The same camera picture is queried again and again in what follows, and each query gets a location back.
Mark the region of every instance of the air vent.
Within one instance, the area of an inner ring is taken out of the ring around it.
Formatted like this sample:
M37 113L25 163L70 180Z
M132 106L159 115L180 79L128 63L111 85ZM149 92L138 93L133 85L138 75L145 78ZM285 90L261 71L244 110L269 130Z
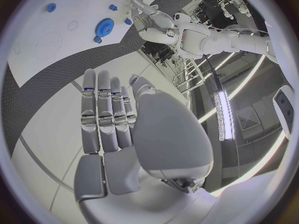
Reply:
M259 125L260 119L252 106L246 107L236 112L242 131Z

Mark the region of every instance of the white floor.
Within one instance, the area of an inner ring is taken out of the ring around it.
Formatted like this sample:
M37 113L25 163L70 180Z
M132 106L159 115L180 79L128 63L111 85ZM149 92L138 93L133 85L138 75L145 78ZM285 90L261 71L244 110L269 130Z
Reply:
M129 87L132 74L150 80L158 89L176 97L183 104L186 99L165 77L138 52L130 53L95 69L108 70L111 77L118 76L121 84ZM83 77L76 79L82 85ZM50 98L33 116L22 136L37 158L59 179L73 187L74 174L81 149L81 93L68 84ZM86 223L80 213L74 195L52 180L29 156L20 140L12 155L12 162L25 185L40 203L65 223Z

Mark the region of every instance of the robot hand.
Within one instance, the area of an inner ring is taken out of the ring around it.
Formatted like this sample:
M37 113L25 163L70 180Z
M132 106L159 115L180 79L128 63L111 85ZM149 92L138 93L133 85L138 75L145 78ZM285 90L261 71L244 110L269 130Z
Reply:
M203 54L243 50L266 55L277 63L269 37L240 35L230 30L217 32L202 24L192 23L186 14L177 13L172 19L166 13L156 10L157 6L149 6L141 0L131 0L131 3L132 20L142 39L172 44L184 58L200 59Z
M110 79L108 71L98 74L97 103L95 84L95 71L88 69L81 110L83 150L87 155L81 157L75 175L76 200L139 191L140 166L170 186L188 193L195 191L212 169L213 153L204 129L186 106L157 90L147 79L133 75L130 85L136 116L128 92L117 77ZM97 125L103 157L98 155Z

